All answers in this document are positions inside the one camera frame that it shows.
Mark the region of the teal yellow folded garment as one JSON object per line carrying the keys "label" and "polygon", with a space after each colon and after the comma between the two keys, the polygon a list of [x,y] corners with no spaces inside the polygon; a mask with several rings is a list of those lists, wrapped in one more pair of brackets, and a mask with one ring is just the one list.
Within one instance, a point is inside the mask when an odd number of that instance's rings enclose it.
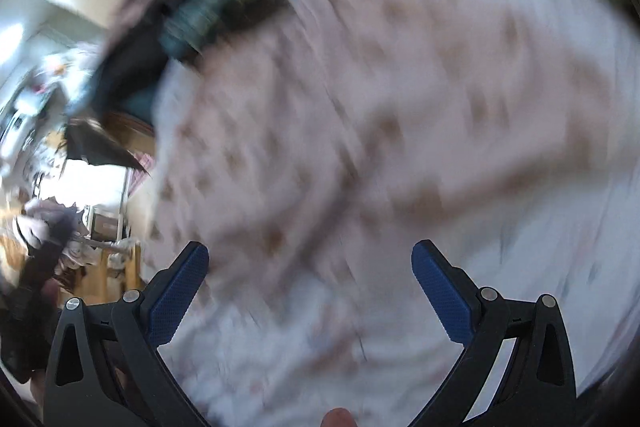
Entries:
{"label": "teal yellow folded garment", "polygon": [[251,28],[288,5],[288,0],[184,0],[160,33],[160,45],[174,60],[191,62],[206,46]]}

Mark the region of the white floral bed sheet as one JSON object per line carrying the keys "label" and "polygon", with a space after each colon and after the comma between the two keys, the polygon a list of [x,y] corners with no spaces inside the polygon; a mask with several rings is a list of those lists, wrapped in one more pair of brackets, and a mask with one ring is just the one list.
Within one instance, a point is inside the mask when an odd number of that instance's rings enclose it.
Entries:
{"label": "white floral bed sheet", "polygon": [[148,262],[208,247],[163,357],[206,419],[403,426],[456,361],[411,272],[431,239],[559,300],[587,387],[639,324],[639,35],[605,0],[290,0],[163,115]]}

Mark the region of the black clothes pile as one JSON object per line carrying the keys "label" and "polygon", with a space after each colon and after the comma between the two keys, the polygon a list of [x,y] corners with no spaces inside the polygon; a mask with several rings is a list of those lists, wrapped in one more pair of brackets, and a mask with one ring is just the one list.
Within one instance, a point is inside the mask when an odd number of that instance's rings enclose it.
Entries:
{"label": "black clothes pile", "polygon": [[125,0],[89,80],[87,112],[98,121],[124,113],[149,124],[160,76],[169,57],[160,33],[184,0]]}

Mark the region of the pink bear-print pants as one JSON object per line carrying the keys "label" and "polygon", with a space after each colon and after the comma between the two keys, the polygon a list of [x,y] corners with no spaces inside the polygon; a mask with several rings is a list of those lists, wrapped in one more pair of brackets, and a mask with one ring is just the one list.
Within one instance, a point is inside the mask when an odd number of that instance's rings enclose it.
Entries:
{"label": "pink bear-print pants", "polygon": [[370,281],[431,231],[628,145],[610,74],[499,0],[295,0],[206,46],[145,246],[270,299]]}

